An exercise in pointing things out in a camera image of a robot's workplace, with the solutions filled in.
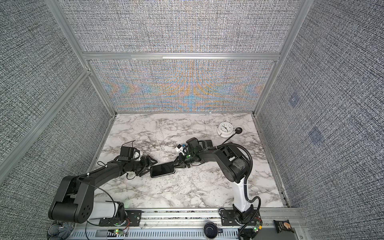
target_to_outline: marble tabletop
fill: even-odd
[[[251,114],[119,114],[105,142],[99,160],[108,162],[120,153],[123,143],[131,140],[134,147],[159,163],[173,161],[175,147],[195,137],[211,139],[214,146],[225,139],[218,136],[217,125],[230,122],[243,132],[231,138],[246,147],[253,157],[253,169],[248,179],[249,197],[260,196],[261,207],[282,207],[264,149]],[[123,175],[101,186],[115,201],[126,208],[192,208],[231,207],[233,193],[230,182],[215,162],[176,169],[175,174],[151,178],[150,174],[127,180]],[[110,200],[101,190],[95,190],[95,201]]]

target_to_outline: textured wall panel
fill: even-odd
[[[279,52],[300,0],[59,0],[85,51]]]
[[[312,239],[384,236],[383,12],[315,1],[258,116]]]
[[[252,111],[273,66],[261,60],[92,60],[117,111]]]
[[[84,173],[110,115],[86,79],[0,186],[0,239],[46,239],[48,209],[61,179]]]
[[[83,68],[43,0],[0,9],[2,161]]]

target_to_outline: phone screen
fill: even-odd
[[[173,173],[175,173],[175,166],[173,166],[173,162],[167,162],[151,167],[151,177],[160,177]]]

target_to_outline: alarm clock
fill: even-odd
[[[234,134],[232,124],[230,124],[229,122],[220,123],[217,128],[217,134],[223,138],[228,138],[232,136],[232,134]]]

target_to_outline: ventilated metal panel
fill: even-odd
[[[107,230],[87,229],[85,236],[84,229],[75,229],[68,240],[77,239],[193,239],[207,240],[203,229],[130,229],[127,234],[117,236]],[[216,240],[237,239],[237,228],[223,229]]]
[[[92,60],[117,111],[252,111],[267,60]]]
[[[300,0],[59,0],[85,51],[279,52]]]

